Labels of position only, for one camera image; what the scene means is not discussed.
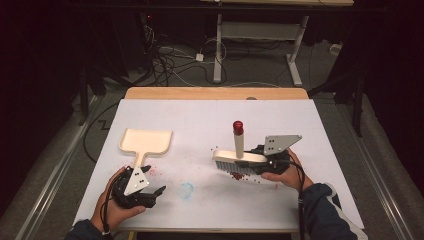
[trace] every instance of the red cap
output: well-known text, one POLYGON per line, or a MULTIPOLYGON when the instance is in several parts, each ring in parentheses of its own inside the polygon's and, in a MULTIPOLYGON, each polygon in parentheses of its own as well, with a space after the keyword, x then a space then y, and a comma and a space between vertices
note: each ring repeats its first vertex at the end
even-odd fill
POLYGON ((243 123, 241 121, 235 121, 233 123, 234 135, 240 136, 244 133, 243 123))

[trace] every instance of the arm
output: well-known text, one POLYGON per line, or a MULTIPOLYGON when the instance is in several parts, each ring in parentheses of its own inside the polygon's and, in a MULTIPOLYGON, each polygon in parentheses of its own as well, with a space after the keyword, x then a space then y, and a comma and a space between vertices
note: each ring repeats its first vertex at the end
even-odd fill
MULTIPOLYGON (((291 159, 301 165, 297 155, 290 149, 288 151, 291 159)), ((297 191, 303 191, 305 223, 312 240, 368 239, 365 233, 344 215, 336 191, 331 185, 314 184, 305 176, 305 183, 300 189, 298 170, 293 165, 281 175, 263 173, 262 178, 282 182, 297 191)))
MULTIPOLYGON (((119 169, 110 179, 106 185, 105 191, 100 195, 99 200, 96 204, 96 209, 94 210, 93 216, 90 220, 86 219, 83 221, 78 221, 75 226, 71 229, 70 232, 65 236, 65 240, 71 239, 106 239, 103 235, 103 222, 102 222, 102 209, 103 204, 106 201, 106 195, 112 181, 124 171, 125 168, 119 169)), ((109 224, 110 229, 115 229, 119 226, 124 220, 134 217, 146 210, 143 206, 133 207, 131 209, 120 208, 115 200, 108 200, 108 211, 107 211, 107 223, 109 224)))
POLYGON ((368 239, 343 213, 336 191, 316 183, 304 191, 305 223, 311 239, 368 239))

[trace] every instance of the jacket sleeve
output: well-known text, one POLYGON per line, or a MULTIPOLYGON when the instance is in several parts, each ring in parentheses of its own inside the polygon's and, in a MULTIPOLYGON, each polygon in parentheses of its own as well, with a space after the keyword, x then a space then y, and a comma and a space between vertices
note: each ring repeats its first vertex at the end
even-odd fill
POLYGON ((306 228, 312 240, 368 239, 342 212, 336 191, 330 184, 316 183, 303 194, 306 228))
POLYGON ((82 220, 75 223, 64 240, 104 240, 102 233, 91 224, 90 220, 82 220))

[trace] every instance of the human hand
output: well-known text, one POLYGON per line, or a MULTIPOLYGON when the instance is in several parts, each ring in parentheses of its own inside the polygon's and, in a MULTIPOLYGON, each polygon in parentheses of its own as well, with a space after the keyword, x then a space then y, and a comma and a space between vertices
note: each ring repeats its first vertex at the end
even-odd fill
MULTIPOLYGON (((302 166, 297 155, 292 150, 290 150, 290 148, 288 148, 287 151, 289 152, 291 159, 295 163, 297 163, 299 166, 302 166)), ((300 172, 300 170, 296 168, 296 166, 292 164, 290 164, 290 167, 282 174, 264 172, 261 175, 261 177, 264 179, 274 181, 274 182, 282 182, 284 185, 294 188, 297 191, 299 191, 300 185, 301 185, 299 176, 301 177, 302 173, 300 172)), ((305 182, 303 184, 302 191, 304 191, 306 188, 308 188, 312 184, 314 184, 312 180, 305 174, 305 182)))
MULTIPOLYGON (((103 207, 104 207, 104 203, 106 200, 106 195, 108 192, 108 189, 112 183, 112 181, 122 172, 124 172, 125 168, 122 167, 121 169, 119 169, 110 179, 108 184, 106 185, 106 189, 105 191, 100 195, 99 200, 97 201, 96 204, 96 209, 94 210, 93 216, 91 217, 91 223, 97 228, 99 229, 100 232, 104 232, 103 229, 103 222, 102 222, 102 217, 103 217, 103 207)), ((108 208, 107 208, 107 223, 109 224, 109 228, 110 229, 115 229, 116 227, 119 226, 119 224, 131 217, 134 217, 142 212, 146 211, 146 208, 144 206, 136 206, 133 207, 131 209, 124 209, 119 207, 115 200, 111 199, 109 200, 108 203, 108 208)))

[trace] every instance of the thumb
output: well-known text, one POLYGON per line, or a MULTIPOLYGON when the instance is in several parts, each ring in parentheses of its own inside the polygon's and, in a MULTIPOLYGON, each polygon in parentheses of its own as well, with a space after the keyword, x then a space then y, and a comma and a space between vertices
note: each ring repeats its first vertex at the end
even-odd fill
POLYGON ((130 218, 130 217, 137 216, 138 214, 144 211, 146 211, 146 208, 144 206, 137 206, 137 207, 127 209, 125 211, 125 215, 127 216, 127 218, 130 218))
POLYGON ((264 172, 261 174, 261 177, 263 179, 269 180, 269 181, 273 181, 273 182, 280 182, 281 181, 281 175, 275 174, 275 173, 270 173, 270 172, 264 172))

